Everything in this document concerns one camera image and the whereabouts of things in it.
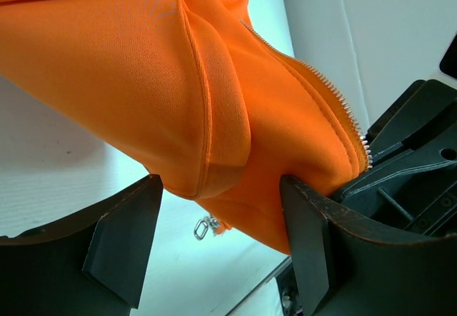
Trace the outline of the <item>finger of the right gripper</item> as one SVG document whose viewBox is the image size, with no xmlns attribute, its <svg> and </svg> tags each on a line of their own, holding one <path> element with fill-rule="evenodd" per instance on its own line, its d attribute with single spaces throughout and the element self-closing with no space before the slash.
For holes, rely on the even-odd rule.
<svg viewBox="0 0 457 316">
<path fill-rule="evenodd" d="M 420 235 L 456 235 L 456 90 L 417 80 L 368 129 L 371 168 L 332 200 Z"/>
</svg>

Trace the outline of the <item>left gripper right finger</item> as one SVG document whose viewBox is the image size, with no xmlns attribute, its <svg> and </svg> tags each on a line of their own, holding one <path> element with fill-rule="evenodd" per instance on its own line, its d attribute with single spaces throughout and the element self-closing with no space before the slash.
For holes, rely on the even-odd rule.
<svg viewBox="0 0 457 316">
<path fill-rule="evenodd" d="M 305 315 L 454 315 L 456 239 L 379 223 L 284 176 L 281 202 Z"/>
</svg>

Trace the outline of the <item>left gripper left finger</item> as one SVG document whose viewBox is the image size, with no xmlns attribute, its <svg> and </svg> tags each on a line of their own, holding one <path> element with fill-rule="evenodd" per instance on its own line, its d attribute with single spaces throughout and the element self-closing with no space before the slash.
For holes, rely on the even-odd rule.
<svg viewBox="0 0 457 316">
<path fill-rule="evenodd" d="M 148 175 L 54 222 L 1 238 L 3 315 L 128 315 L 139 306 L 163 193 Z"/>
</svg>

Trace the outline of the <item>orange zip jacket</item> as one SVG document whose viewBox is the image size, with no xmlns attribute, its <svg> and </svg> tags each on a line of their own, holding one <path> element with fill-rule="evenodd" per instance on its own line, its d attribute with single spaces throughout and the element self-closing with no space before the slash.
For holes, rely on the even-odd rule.
<svg viewBox="0 0 457 316">
<path fill-rule="evenodd" d="M 345 98 L 248 0 L 1 0 L 1 75 L 282 253 L 281 176 L 330 195 L 371 165 Z"/>
</svg>

